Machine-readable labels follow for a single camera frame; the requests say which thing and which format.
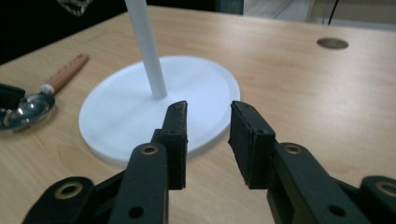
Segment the wooden handle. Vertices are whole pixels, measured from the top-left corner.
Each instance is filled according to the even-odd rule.
[[[79,69],[84,66],[84,64],[88,61],[88,54],[82,53],[79,54],[75,59],[67,63],[61,69],[58,70],[52,77],[50,77],[46,84],[50,85],[53,88],[53,93],[60,90],[64,84],[66,84],[73,76],[75,76]]]

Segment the white stand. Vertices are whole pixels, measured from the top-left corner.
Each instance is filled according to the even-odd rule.
[[[143,62],[121,69],[90,93],[79,114],[82,137],[103,160],[126,166],[132,150],[161,129],[167,107],[187,101],[188,151],[210,146],[230,124],[231,102],[240,100],[236,80],[206,59],[159,59],[146,1],[125,3]]]

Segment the spoon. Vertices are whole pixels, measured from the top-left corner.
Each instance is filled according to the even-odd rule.
[[[18,109],[1,109],[0,130],[20,130],[45,118],[55,105],[53,95],[76,75],[88,59],[88,54],[79,54],[50,77],[41,86],[39,94],[22,98]]]

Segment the wooden table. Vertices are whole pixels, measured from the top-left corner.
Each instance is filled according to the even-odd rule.
[[[366,175],[396,178],[396,34],[268,21],[150,7],[161,55],[217,62],[237,79],[242,101],[254,105],[280,142],[307,147],[330,175],[358,187]],[[325,49],[322,37],[347,49]],[[94,183],[121,171],[96,158],[78,130],[92,89],[141,60],[128,15],[0,67],[2,83],[38,92],[41,83],[81,52],[91,58],[56,95],[45,121],[0,133],[0,217],[19,223],[54,182],[82,175]],[[187,187],[170,192],[170,223],[273,223],[265,190],[248,190],[228,134],[188,160]]]

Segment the white plastic rod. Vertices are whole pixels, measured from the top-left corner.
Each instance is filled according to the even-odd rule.
[[[152,33],[146,0],[125,0],[125,4],[134,27],[134,34],[142,54],[152,95],[156,99],[164,98],[167,93],[163,70]]]

